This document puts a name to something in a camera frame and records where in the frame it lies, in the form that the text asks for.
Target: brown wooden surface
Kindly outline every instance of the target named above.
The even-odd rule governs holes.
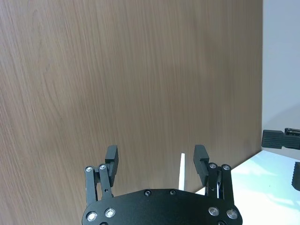
[[[86,165],[115,195],[201,183],[194,145],[260,149],[262,1],[0,2],[0,224],[80,224]]]

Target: white surface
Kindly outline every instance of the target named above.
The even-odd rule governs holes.
[[[263,1],[262,128],[300,128],[300,1]],[[270,150],[300,159],[299,150]]]
[[[261,151],[232,170],[243,225],[300,225],[300,191],[291,185],[296,161]]]
[[[185,178],[185,154],[181,154],[180,171],[179,171],[179,185],[178,190],[184,191],[184,178]]]

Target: black metal plate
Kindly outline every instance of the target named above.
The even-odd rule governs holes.
[[[82,224],[218,225],[219,221],[225,221],[227,225],[242,224],[239,210],[229,202],[179,190],[171,195],[170,190],[152,189],[150,196],[145,196],[145,190],[142,190],[94,202],[86,208]],[[209,207],[217,207],[219,215],[212,216],[208,212]],[[108,208],[115,209],[115,215],[111,218],[105,217],[105,210]],[[237,219],[227,216],[226,212],[231,209],[238,213]],[[86,218],[91,211],[97,213],[94,221]]]

